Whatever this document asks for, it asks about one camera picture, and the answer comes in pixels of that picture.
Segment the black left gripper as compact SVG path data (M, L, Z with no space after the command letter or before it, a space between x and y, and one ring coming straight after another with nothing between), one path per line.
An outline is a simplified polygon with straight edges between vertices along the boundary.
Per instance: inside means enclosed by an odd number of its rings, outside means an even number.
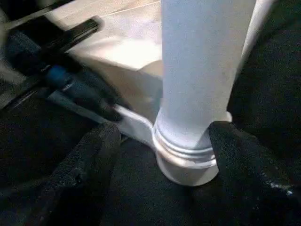
M64 87L71 79L70 57L65 52L100 31L103 25L104 21L96 16L66 31L45 17L15 27L2 23L4 58L12 69L5 68L0 74L12 78L19 72L22 77L1 90L0 97L15 99L42 80L56 89Z

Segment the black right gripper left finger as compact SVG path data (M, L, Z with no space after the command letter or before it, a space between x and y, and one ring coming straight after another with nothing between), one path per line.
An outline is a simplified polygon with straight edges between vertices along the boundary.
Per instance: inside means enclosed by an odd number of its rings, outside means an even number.
M101 123L63 142L16 126L0 133L3 226L98 226L121 134Z

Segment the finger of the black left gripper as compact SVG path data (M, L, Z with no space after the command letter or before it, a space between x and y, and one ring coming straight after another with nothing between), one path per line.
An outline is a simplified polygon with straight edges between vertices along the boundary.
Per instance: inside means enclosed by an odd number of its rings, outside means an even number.
M115 109L117 105L126 107L127 102L104 77L103 73L83 67L72 75L78 82L78 90L72 97L73 101L110 121L122 120L121 114Z

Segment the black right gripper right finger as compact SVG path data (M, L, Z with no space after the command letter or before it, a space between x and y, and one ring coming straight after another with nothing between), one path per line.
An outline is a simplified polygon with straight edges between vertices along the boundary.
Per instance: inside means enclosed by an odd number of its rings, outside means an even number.
M215 121L208 132L233 225L299 226L301 184L271 151L230 122Z

